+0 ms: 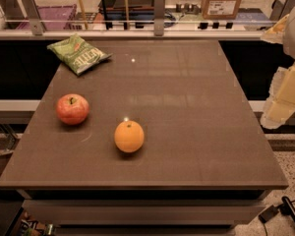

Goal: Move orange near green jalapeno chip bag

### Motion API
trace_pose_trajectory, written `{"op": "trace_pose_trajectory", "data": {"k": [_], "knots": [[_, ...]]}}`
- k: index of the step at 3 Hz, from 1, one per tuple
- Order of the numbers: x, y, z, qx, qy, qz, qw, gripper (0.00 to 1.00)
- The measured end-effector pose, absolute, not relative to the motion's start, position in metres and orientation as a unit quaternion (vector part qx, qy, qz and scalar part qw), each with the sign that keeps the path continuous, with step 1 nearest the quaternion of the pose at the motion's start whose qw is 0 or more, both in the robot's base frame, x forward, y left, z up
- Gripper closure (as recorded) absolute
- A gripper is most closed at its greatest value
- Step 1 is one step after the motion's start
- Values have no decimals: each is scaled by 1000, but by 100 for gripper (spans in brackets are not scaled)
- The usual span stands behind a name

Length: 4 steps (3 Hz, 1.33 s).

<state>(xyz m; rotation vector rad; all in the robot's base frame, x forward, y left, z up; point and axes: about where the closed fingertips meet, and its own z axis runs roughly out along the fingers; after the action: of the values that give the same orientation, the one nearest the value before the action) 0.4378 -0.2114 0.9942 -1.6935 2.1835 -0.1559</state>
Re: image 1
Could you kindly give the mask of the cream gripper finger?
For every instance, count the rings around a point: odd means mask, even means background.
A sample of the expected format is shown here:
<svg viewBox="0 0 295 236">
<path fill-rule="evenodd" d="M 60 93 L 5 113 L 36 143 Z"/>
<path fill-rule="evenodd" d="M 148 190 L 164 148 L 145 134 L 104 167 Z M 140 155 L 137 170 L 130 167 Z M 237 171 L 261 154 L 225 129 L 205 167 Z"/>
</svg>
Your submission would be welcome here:
<svg viewBox="0 0 295 236">
<path fill-rule="evenodd" d="M 283 43 L 284 31 L 289 15 L 285 15 L 261 36 L 261 40 L 268 43 Z"/>
<path fill-rule="evenodd" d="M 277 69 L 268 92 L 261 125 L 266 129 L 277 129 L 295 112 L 295 63 L 288 69 Z"/>
</svg>

